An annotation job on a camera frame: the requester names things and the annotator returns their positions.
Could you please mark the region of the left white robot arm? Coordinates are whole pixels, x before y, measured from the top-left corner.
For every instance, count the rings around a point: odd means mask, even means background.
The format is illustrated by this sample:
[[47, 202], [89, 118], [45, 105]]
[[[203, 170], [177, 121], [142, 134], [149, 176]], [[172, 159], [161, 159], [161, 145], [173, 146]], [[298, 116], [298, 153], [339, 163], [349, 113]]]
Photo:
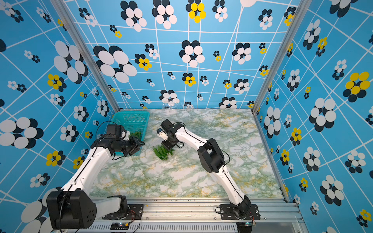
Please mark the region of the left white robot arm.
[[47, 196], [51, 227], [60, 232], [87, 229], [103, 216], [112, 220], [127, 217], [130, 208], [125, 196], [111, 196], [94, 202], [89, 194], [100, 171], [110, 159], [115, 158], [116, 153], [132, 156], [144, 145], [122, 125], [109, 124], [106, 134], [93, 142], [87, 158], [73, 177], [59, 191]]

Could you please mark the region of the clear clamshell with peppers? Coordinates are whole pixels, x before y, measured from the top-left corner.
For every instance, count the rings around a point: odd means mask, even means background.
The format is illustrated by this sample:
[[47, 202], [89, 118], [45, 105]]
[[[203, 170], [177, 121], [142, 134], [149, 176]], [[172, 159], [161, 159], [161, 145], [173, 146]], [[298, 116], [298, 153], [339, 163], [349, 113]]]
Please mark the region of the clear clamshell with peppers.
[[178, 113], [181, 113], [183, 110], [186, 110], [186, 107], [184, 106], [184, 102], [174, 103], [174, 102], [168, 102], [164, 103], [161, 107], [161, 110], [166, 115], [176, 115]]
[[167, 161], [169, 155], [173, 156], [174, 151], [174, 149], [167, 149], [163, 145], [153, 147], [154, 154], [162, 161]]

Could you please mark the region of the clear clamshell with peppers middle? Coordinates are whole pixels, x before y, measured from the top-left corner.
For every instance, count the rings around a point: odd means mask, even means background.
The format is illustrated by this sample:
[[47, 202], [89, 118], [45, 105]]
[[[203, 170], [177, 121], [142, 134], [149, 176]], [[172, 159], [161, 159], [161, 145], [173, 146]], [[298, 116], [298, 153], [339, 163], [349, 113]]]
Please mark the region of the clear clamshell with peppers middle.
[[161, 110], [166, 115], [176, 115], [178, 113], [181, 113], [183, 110], [186, 110], [186, 107], [184, 106], [184, 102], [174, 103], [174, 102], [168, 102], [164, 103], [161, 107]]

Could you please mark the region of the clear clamshell with peppers back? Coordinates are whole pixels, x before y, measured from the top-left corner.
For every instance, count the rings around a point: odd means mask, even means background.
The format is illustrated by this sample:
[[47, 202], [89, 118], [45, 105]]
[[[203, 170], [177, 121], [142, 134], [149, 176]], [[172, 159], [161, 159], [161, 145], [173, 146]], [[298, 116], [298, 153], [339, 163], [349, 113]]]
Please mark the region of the clear clamshell with peppers back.
[[153, 147], [154, 154], [162, 161], [167, 161], [169, 155], [173, 156], [174, 151], [174, 149], [167, 149], [163, 145]]

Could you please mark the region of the green peppers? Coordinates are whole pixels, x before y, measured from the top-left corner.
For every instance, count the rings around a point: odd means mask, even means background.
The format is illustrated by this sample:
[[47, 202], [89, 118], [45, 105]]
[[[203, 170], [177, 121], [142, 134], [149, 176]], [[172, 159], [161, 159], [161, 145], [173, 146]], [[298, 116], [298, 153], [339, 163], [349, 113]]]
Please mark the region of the green peppers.
[[134, 136], [134, 137], [138, 138], [139, 140], [142, 140], [142, 132], [140, 132], [140, 131], [132, 132], [130, 134], [130, 136]]

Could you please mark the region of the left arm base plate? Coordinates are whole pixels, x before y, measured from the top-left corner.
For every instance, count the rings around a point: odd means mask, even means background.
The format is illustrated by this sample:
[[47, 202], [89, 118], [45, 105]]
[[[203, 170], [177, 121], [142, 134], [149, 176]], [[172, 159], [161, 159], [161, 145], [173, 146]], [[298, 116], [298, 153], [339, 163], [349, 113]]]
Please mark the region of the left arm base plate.
[[142, 218], [143, 214], [143, 204], [127, 204], [124, 208], [120, 208], [114, 213], [109, 213], [103, 216], [105, 220], [134, 220], [137, 218]]

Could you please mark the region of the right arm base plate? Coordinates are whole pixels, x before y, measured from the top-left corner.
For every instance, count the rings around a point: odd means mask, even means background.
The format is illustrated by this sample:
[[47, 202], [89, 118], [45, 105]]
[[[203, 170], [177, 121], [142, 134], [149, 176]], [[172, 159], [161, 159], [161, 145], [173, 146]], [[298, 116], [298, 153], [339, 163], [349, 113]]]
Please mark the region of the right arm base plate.
[[240, 211], [237, 207], [230, 204], [221, 204], [220, 217], [221, 220], [260, 220], [260, 212], [258, 206], [252, 204], [248, 209]]

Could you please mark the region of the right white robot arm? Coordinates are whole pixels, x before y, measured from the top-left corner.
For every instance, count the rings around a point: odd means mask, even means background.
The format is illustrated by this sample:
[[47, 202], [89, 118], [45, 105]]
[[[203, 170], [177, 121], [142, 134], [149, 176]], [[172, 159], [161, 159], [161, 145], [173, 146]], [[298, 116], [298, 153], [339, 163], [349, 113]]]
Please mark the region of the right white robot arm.
[[161, 123], [156, 133], [163, 139], [162, 145], [170, 150], [179, 144], [187, 144], [197, 151], [200, 163], [206, 172], [210, 173], [219, 183], [230, 201], [233, 214], [238, 219], [253, 217], [252, 203], [242, 192], [228, 171], [228, 162], [225, 161], [223, 150], [215, 139], [202, 138], [191, 131], [181, 122], [171, 123], [168, 119]]

